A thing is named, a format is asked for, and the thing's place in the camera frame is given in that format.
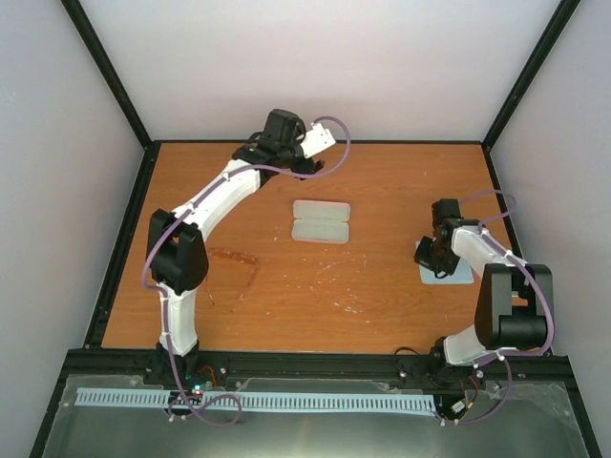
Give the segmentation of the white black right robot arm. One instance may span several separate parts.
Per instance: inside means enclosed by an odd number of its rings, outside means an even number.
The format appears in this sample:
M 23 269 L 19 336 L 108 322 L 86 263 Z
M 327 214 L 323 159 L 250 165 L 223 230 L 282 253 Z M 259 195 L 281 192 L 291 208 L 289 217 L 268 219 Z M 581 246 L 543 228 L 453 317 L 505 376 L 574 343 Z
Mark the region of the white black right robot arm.
M 413 259 L 436 281 L 453 277 L 461 263 L 480 279 L 474 323 L 431 348 L 434 383 L 446 385 L 456 367 L 479 369 L 508 357 L 550 352 L 555 337 L 550 268 L 515 255 L 485 221 L 463 217 L 459 200 L 432 204 L 432 235 L 418 242 Z

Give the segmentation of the pink glasses case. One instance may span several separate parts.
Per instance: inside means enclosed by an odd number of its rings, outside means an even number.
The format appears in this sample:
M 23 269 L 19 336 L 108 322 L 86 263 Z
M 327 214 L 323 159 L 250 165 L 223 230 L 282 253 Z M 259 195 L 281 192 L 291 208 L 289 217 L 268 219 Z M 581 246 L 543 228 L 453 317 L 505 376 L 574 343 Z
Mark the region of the pink glasses case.
M 291 237 L 296 241 L 345 244 L 349 240 L 348 203 L 297 199 L 293 203 Z

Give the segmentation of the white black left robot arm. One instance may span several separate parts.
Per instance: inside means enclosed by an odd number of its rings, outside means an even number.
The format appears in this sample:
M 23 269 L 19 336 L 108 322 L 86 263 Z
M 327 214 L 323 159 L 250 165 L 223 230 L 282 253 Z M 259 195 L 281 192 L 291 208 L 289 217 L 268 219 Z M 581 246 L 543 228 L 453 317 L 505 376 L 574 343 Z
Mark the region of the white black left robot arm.
M 188 384 L 199 372 L 195 308 L 197 290 L 209 270 L 207 239 L 272 177 L 286 173 L 308 179 L 317 174 L 324 163 L 316 156 L 334 143 L 321 121 L 306 125 L 296 114 L 274 109 L 263 130 L 240 146 L 200 192 L 172 211 L 158 209 L 151 216 L 141 281 L 158 292 L 158 354 L 176 383 Z

